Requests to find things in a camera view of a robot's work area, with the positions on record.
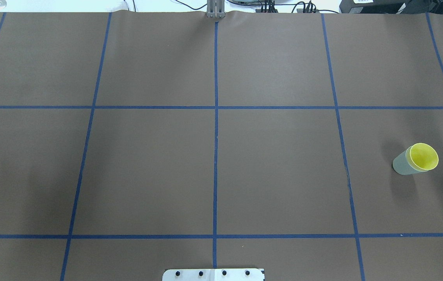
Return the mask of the yellow plastic cup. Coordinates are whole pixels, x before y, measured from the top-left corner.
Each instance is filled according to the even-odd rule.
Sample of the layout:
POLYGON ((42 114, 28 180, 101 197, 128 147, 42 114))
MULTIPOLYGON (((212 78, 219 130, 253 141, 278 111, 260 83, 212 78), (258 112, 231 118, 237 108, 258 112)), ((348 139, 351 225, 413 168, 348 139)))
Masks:
POLYGON ((432 146, 425 143, 410 146, 405 155, 409 166, 419 172, 430 171, 439 164, 438 153, 432 146))

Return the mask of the green plastic cup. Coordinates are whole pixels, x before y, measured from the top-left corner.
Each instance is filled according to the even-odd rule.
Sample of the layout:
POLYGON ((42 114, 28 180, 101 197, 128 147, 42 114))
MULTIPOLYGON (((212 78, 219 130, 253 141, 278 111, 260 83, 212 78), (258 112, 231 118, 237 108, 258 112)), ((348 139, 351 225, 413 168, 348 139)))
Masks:
POLYGON ((391 167, 400 175, 419 174, 421 171, 413 167, 410 161, 410 149, 409 146, 404 152, 400 153, 391 163, 391 167))

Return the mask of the black box with label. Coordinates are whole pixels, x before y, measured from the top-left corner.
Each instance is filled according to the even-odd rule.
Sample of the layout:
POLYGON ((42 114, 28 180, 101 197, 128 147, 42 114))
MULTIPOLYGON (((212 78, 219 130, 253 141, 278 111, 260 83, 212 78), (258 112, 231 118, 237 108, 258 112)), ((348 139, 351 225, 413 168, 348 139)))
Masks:
POLYGON ((405 0, 341 0, 342 14, 396 14, 405 0))

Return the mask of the aluminium frame post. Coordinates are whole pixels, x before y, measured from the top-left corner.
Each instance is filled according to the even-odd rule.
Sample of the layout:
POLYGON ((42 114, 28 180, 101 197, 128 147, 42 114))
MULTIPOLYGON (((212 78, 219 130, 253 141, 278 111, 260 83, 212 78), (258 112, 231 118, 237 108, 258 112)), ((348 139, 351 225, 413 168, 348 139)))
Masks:
POLYGON ((224 18, 226 16, 224 0, 207 0, 206 2, 207 18, 224 18))

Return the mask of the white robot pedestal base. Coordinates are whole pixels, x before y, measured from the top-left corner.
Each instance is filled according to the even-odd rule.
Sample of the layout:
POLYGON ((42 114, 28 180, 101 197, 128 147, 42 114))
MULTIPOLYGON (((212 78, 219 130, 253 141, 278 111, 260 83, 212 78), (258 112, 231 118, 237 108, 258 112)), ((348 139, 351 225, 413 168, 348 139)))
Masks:
POLYGON ((162 276, 163 281, 264 281, 264 269, 171 269, 162 276))

